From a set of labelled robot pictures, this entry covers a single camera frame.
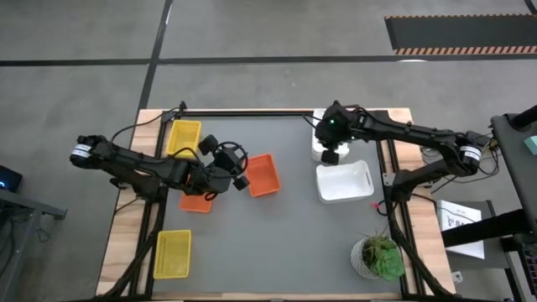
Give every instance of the wooden board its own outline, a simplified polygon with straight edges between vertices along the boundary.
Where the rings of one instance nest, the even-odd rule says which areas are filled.
[[[223,111],[237,111],[252,109],[226,109]],[[257,109],[255,111],[272,111],[274,109]],[[308,108],[288,109],[289,111],[311,110]],[[389,116],[398,122],[408,122],[412,120],[408,108],[389,108]],[[157,117],[162,109],[146,109],[140,111],[137,123],[147,122]],[[191,110],[193,112],[203,112],[207,110]],[[160,119],[148,125],[138,127],[134,131],[131,149],[147,155],[154,155],[154,148],[157,142]],[[395,142],[395,148],[399,157],[399,167],[401,169],[416,169],[424,162],[421,158],[420,148],[416,145],[403,142]],[[391,171],[391,162],[388,156],[388,149],[383,148],[384,158],[388,171]],[[428,190],[416,189],[416,193],[430,196]],[[118,197],[117,207],[124,205],[134,198],[131,190],[122,190]],[[447,262],[446,250],[442,241],[440,227],[436,220],[435,207],[427,200],[413,197],[409,201],[409,213],[414,230],[414,238],[418,248],[418,254],[423,259],[425,265],[447,290],[455,293],[455,285],[451,279],[451,270]],[[143,214],[143,201],[136,201],[132,205],[119,211],[112,222],[112,229],[107,244],[102,271],[96,289],[96,294],[106,293],[122,275],[129,263],[132,261],[136,251],[138,233]],[[143,262],[142,276],[138,283],[138,292],[142,293],[147,276],[149,257]],[[412,274],[411,263],[406,255],[404,262],[407,272],[410,293],[415,293],[414,276]],[[210,294],[161,294],[154,296],[154,299],[397,299],[400,294],[251,294],[251,293],[210,293]]]

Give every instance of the white box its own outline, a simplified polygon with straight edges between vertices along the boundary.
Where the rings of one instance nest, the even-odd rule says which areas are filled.
[[[319,200],[325,204],[361,200],[375,191],[368,163],[363,160],[328,167],[320,164],[316,172]]]

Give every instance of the concrete floor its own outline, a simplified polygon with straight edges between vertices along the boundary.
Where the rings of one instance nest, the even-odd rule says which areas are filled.
[[[0,60],[148,58],[164,0],[0,0]],[[161,57],[391,55],[384,15],[527,13],[522,0],[175,0]],[[0,68],[0,164],[25,176],[21,193],[69,208],[44,227],[20,300],[93,295],[117,191],[103,172],[70,165],[79,134],[110,137],[136,116],[146,66]],[[415,122],[487,133],[491,116],[535,104],[532,60],[302,65],[160,66],[149,108],[410,107]],[[129,134],[118,142],[126,145]],[[448,185],[435,197],[520,207],[502,172]],[[468,272],[469,298],[509,297],[502,271]]]

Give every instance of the potted plant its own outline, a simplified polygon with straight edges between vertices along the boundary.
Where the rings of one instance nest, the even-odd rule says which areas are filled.
[[[404,263],[397,244],[387,236],[363,238],[351,250],[354,269],[367,279],[395,280],[404,274]]]

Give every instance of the green plant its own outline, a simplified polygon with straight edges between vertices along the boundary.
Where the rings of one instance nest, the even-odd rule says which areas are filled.
[[[363,244],[362,260],[380,278],[391,281],[404,274],[397,245],[386,236],[371,236]]]

